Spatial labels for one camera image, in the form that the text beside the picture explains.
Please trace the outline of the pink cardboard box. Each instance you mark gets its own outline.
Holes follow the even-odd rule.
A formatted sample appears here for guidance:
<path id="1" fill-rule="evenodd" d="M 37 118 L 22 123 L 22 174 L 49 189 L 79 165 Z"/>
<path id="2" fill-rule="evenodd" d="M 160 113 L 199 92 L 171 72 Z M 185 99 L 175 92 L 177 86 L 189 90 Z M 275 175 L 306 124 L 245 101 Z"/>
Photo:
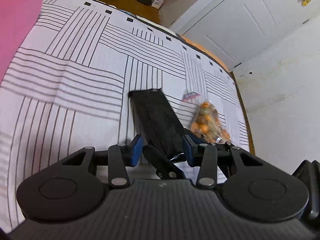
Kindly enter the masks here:
<path id="1" fill-rule="evenodd" d="M 1 79 L 17 49 L 35 24 L 42 0 L 1 0 Z"/>

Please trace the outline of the small red blue packet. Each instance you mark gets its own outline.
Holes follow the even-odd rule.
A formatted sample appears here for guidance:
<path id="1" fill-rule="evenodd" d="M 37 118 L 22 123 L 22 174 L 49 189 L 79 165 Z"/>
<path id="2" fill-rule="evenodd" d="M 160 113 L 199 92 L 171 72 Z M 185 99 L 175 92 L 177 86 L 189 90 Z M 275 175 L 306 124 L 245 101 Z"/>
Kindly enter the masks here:
<path id="1" fill-rule="evenodd" d="M 181 100 L 184 102 L 193 102 L 194 100 L 198 100 L 200 96 L 197 92 L 189 92 L 184 94 Z"/>

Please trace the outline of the black snack bar wrapper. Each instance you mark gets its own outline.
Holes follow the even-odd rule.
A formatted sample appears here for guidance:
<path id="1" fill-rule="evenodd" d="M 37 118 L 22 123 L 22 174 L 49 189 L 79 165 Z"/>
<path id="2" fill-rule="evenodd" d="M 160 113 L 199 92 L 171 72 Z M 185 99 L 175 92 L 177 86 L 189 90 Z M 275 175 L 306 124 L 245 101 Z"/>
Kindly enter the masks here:
<path id="1" fill-rule="evenodd" d="M 132 90 L 128 97 L 148 144 L 168 159 L 181 154 L 185 130 L 162 90 Z"/>

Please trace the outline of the orange snack bag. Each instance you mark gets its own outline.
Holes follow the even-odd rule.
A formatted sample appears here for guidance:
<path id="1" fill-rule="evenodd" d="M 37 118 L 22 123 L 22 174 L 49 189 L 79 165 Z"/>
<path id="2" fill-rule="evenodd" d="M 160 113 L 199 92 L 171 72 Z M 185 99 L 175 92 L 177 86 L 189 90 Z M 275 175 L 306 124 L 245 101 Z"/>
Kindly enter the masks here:
<path id="1" fill-rule="evenodd" d="M 224 144 L 231 141 L 229 133 L 219 120 L 217 109 L 209 101 L 200 104 L 199 110 L 190 125 L 190 130 L 207 142 Z"/>

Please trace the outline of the white door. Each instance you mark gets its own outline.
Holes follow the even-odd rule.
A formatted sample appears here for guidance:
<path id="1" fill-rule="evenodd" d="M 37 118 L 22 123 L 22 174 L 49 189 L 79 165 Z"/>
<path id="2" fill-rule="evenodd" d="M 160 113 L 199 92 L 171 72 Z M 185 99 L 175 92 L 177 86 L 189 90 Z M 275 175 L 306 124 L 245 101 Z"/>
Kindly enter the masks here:
<path id="1" fill-rule="evenodd" d="M 198 0 L 170 29 L 232 69 L 318 12 L 319 0 Z"/>

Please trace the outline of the striped white bed sheet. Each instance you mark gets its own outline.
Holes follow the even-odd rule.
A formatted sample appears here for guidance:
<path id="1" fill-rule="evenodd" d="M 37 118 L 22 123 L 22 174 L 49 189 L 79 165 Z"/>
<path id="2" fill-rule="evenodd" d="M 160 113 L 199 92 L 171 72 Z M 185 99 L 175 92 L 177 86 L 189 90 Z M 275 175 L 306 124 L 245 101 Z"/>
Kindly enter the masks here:
<path id="1" fill-rule="evenodd" d="M 215 56 L 155 23 L 95 0 L 42 0 L 1 81 L 1 228 L 23 222 L 15 193 L 32 174 L 85 146 L 142 131 L 128 92 L 160 88 L 183 126 L 204 100 L 246 150 L 235 83 Z M 182 97 L 201 96 L 193 102 Z"/>

